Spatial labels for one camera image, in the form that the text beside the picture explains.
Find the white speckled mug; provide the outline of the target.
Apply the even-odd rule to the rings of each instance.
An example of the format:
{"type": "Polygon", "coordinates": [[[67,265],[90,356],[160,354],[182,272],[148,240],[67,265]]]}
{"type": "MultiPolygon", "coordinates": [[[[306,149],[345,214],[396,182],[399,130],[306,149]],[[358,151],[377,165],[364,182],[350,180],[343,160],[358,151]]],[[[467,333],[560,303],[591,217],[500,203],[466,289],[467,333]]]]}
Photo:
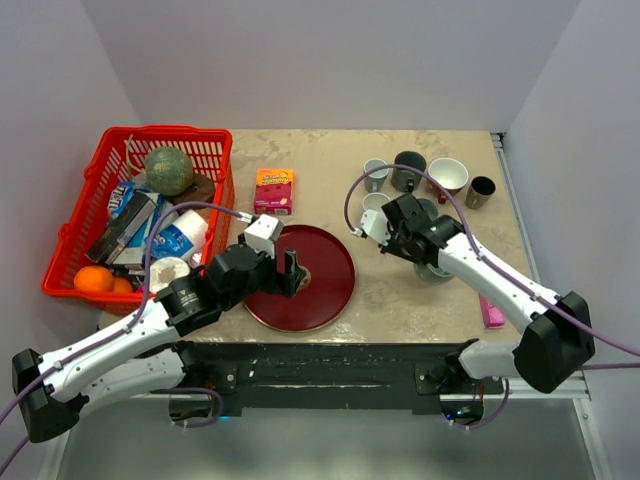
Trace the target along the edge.
{"type": "Polygon", "coordinates": [[[372,210],[381,212],[382,207],[391,201],[390,197],[381,192],[368,193],[362,200],[362,208],[364,211],[372,210]]]}

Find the dark grey mug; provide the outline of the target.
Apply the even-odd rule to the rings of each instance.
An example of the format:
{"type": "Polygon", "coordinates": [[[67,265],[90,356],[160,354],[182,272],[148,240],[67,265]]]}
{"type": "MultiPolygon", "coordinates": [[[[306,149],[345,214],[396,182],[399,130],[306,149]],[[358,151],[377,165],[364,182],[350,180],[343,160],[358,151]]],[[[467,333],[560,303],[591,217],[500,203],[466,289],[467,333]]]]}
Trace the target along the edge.
{"type": "Polygon", "coordinates": [[[394,160],[395,165],[411,167],[411,170],[394,168],[391,178],[392,186],[401,193],[413,192],[422,180],[426,170],[426,159],[415,151],[402,151],[394,160]]]}

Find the grey-blue round mug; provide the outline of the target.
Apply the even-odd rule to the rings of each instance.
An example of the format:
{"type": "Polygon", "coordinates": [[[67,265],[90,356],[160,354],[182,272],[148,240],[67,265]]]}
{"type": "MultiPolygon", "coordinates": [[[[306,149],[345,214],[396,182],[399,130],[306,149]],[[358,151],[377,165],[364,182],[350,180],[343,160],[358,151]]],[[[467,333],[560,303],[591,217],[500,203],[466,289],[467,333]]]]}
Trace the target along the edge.
{"type": "Polygon", "coordinates": [[[418,202],[430,220],[435,220],[439,216],[438,208],[433,202],[425,198],[419,198],[418,202]]]}

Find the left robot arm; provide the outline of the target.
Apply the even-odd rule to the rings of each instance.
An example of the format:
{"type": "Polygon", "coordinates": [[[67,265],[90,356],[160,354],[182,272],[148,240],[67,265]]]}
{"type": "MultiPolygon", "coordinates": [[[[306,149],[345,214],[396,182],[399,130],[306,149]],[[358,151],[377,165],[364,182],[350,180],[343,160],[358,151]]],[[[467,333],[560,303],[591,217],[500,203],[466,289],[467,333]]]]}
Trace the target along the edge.
{"type": "Polygon", "coordinates": [[[104,330],[46,354],[20,351],[11,360],[10,406],[20,410],[28,441],[43,443],[70,430],[92,401],[86,388],[105,374],[217,322],[256,292],[291,298],[306,275],[293,250],[270,255],[235,244],[104,330]]]}

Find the red floral mug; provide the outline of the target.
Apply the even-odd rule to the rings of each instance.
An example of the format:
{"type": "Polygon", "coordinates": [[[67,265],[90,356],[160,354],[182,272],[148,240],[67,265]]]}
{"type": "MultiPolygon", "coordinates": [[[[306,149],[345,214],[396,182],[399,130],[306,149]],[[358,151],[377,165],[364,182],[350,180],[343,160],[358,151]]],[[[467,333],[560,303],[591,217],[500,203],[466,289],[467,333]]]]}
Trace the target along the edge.
{"type": "Polygon", "coordinates": [[[427,174],[443,187],[440,189],[431,180],[427,181],[428,188],[437,197],[439,204],[447,202],[444,191],[455,196],[469,182],[467,168],[454,158],[442,157],[433,160],[427,168],[427,174]]]}

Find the small brown espresso cup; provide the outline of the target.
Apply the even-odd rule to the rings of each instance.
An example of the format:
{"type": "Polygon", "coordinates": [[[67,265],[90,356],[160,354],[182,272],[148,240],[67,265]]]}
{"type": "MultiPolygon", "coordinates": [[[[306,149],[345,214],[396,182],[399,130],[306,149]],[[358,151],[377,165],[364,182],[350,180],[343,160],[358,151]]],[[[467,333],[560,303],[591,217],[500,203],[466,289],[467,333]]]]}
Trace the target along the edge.
{"type": "Polygon", "coordinates": [[[495,182],[486,176],[475,177],[468,188],[465,205],[472,210],[483,207],[496,191],[495,182]]]}

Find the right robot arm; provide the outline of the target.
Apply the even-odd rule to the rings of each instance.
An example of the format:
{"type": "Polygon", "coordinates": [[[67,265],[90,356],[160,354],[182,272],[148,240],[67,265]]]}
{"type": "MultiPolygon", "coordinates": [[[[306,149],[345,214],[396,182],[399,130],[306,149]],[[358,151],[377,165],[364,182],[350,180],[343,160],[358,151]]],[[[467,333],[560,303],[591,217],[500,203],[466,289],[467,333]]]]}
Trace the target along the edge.
{"type": "Polygon", "coordinates": [[[415,265],[437,266],[493,304],[521,337],[515,344],[470,342],[445,369],[448,386],[469,392],[481,379],[519,377],[551,393],[595,354],[589,308],[578,294],[564,296],[510,267],[449,215],[428,216],[412,194],[382,207],[384,253],[415,265]]]}

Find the teal glazed mug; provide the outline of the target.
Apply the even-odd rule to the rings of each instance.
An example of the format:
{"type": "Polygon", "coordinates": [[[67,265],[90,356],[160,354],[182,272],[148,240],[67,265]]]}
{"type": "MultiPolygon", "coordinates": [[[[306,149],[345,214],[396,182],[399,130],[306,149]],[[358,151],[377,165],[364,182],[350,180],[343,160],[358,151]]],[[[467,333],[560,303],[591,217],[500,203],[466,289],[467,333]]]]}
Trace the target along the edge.
{"type": "Polygon", "coordinates": [[[415,264],[414,272],[422,281],[429,284],[444,284],[454,278],[451,273],[431,264],[415,264]]]}

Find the small grey mug white inside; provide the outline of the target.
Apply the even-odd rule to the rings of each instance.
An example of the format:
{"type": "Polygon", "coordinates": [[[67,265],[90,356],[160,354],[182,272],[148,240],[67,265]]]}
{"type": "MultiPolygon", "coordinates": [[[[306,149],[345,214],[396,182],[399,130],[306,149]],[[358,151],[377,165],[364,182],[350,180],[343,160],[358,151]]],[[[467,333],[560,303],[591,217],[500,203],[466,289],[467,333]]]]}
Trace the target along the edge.
{"type": "Polygon", "coordinates": [[[368,193],[379,192],[388,175],[387,163],[380,158],[372,158],[363,166],[365,189],[368,193]]]}

